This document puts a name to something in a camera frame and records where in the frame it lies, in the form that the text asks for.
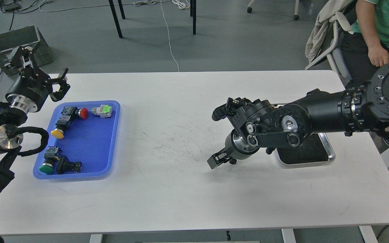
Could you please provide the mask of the person's hand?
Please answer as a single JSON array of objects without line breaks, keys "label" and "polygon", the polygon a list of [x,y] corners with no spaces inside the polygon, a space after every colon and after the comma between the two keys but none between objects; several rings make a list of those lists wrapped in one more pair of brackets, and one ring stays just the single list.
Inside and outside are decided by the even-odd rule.
[{"label": "person's hand", "polygon": [[389,53],[380,44],[368,46],[368,57],[370,63],[376,67],[389,63]]}]

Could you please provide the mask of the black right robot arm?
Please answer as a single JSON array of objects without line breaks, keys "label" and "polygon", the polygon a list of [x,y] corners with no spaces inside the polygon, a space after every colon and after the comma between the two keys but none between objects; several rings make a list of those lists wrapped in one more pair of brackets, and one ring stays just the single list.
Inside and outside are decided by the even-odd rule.
[{"label": "black right robot arm", "polygon": [[382,66],[369,81],[342,92],[312,90],[301,99],[275,107],[268,100],[228,98],[212,113],[212,120],[228,118],[233,130],[225,147],[207,163],[214,169],[223,163],[235,164],[265,147],[300,147],[316,133],[372,131],[389,139],[389,64]]}]

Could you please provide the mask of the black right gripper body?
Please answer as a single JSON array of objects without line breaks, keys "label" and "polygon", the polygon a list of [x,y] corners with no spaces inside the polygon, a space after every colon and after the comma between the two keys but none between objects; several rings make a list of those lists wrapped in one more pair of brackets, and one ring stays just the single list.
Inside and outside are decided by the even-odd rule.
[{"label": "black right gripper body", "polygon": [[255,148],[245,142],[236,130],[232,130],[225,139],[224,152],[226,158],[244,160],[258,151],[259,148]]}]

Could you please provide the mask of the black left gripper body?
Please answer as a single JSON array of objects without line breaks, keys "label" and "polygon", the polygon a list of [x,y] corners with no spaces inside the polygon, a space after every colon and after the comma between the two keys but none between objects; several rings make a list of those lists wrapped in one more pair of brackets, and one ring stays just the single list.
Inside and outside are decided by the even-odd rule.
[{"label": "black left gripper body", "polygon": [[19,76],[5,98],[11,108],[23,112],[38,112],[51,92],[53,88],[43,84],[43,81]]}]

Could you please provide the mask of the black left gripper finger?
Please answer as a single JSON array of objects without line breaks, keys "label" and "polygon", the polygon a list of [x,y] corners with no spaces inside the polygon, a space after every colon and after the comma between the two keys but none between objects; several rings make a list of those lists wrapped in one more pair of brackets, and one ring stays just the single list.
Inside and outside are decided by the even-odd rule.
[{"label": "black left gripper finger", "polygon": [[67,92],[70,89],[70,85],[67,83],[66,75],[68,73],[69,69],[64,68],[62,72],[58,75],[57,78],[48,78],[48,84],[52,87],[52,85],[59,85],[59,90],[56,92],[49,93],[49,96],[51,97],[51,100],[53,102],[58,102],[62,100]]},{"label": "black left gripper finger", "polygon": [[50,76],[37,63],[36,53],[40,46],[15,47],[4,62],[3,70],[16,70],[16,82],[50,83]]}]

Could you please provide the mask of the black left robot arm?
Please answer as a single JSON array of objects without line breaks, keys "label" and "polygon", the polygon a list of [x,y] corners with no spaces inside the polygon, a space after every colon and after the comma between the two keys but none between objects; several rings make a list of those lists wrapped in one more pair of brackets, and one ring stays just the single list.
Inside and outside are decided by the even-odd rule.
[{"label": "black left robot arm", "polygon": [[64,68],[57,78],[42,71],[34,58],[38,46],[18,46],[5,63],[6,68],[17,69],[20,74],[0,102],[0,192],[14,179],[10,170],[17,156],[31,156],[46,148],[49,133],[39,127],[22,127],[28,113],[41,110],[46,99],[58,102],[70,89]]}]

